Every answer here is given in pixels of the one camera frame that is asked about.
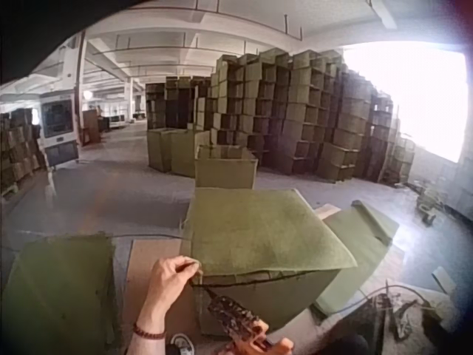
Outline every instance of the green felt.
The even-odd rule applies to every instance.
[[[316,307],[330,314],[342,309],[368,280],[389,250],[399,225],[374,207],[353,201],[352,207],[324,219],[350,250],[357,268],[341,270],[321,293]]]
[[[296,190],[196,189],[188,218],[206,277],[356,266]]]
[[[105,237],[27,244],[2,297],[2,337],[20,354],[103,354],[111,334],[113,248]]]

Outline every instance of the shoe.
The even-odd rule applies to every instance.
[[[185,334],[177,333],[173,335],[171,344],[179,348],[180,355],[195,355],[194,344]]]

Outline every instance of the white ceiling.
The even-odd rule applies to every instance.
[[[382,0],[397,24],[388,30],[369,0],[159,0],[142,3],[86,30],[84,88],[135,89],[166,75],[210,75],[222,54],[327,50],[383,40],[462,43],[442,0]],[[287,15],[287,34],[285,33]],[[37,68],[60,77],[60,50]],[[56,66],[56,74],[51,68]]]

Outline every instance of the ceiling light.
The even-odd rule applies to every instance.
[[[92,98],[92,96],[93,96],[92,91],[89,91],[89,90],[84,91],[84,98],[86,100],[90,100]]]

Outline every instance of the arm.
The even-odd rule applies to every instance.
[[[150,334],[165,331],[164,318],[188,280],[199,271],[200,264],[190,257],[158,260],[152,269],[148,294],[137,319],[139,329]],[[165,340],[153,340],[133,334],[128,355],[165,355]]]

